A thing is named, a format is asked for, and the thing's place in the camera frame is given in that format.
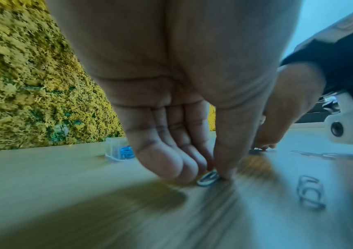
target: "table surface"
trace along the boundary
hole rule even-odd
[[[293,129],[234,181],[198,187],[112,163],[104,143],[0,151],[0,248],[353,248],[353,158],[293,150],[353,154]],[[302,175],[322,181],[326,209],[301,205]]]

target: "hand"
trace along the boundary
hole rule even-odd
[[[259,128],[254,148],[275,148],[290,126],[312,109],[325,87],[325,77],[315,64],[301,62],[279,68],[274,90]]]
[[[49,0],[137,159],[164,178],[230,178],[250,149],[296,0]],[[208,103],[216,106],[212,152]]]

